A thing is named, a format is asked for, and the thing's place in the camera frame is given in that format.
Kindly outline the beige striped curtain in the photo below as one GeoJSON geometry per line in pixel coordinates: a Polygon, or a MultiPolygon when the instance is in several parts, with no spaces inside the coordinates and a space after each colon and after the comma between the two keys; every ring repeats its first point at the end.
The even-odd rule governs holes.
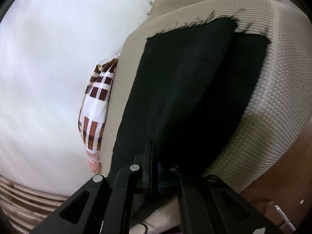
{"type": "Polygon", "coordinates": [[[1,209],[17,233],[30,233],[67,196],[28,188],[1,176],[1,209]]]}

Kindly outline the beige textured bed sheet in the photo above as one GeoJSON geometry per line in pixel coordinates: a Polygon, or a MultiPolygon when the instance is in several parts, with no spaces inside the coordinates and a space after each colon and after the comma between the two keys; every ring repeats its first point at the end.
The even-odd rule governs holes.
{"type": "MultiPolygon", "coordinates": [[[[126,39],[108,105],[101,161],[112,178],[113,148],[147,40],[183,27],[230,17],[238,30],[270,40],[258,82],[228,146],[201,175],[216,175],[237,194],[269,170],[291,148],[311,118],[311,21],[290,0],[155,0],[148,19],[126,39]]],[[[158,160],[154,154],[154,189],[158,160]]],[[[177,194],[132,224],[129,233],[163,233],[181,224],[177,194]]]]}

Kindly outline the black pants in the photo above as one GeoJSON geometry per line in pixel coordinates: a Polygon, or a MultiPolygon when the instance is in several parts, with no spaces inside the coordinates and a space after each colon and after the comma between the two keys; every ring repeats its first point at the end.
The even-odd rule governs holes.
{"type": "Polygon", "coordinates": [[[230,17],[150,37],[125,106],[111,171],[132,164],[152,143],[158,192],[135,199],[132,224],[177,194],[173,168],[196,186],[228,146],[258,82],[270,45],[230,17]]]}

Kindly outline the pink plaid pillow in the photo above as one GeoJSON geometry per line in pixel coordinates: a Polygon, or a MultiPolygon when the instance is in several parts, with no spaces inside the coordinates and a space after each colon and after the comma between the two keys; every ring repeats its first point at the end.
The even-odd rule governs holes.
{"type": "Polygon", "coordinates": [[[95,67],[86,87],[78,116],[78,130],[93,174],[100,173],[101,169],[100,148],[117,63],[118,56],[95,67]]]}

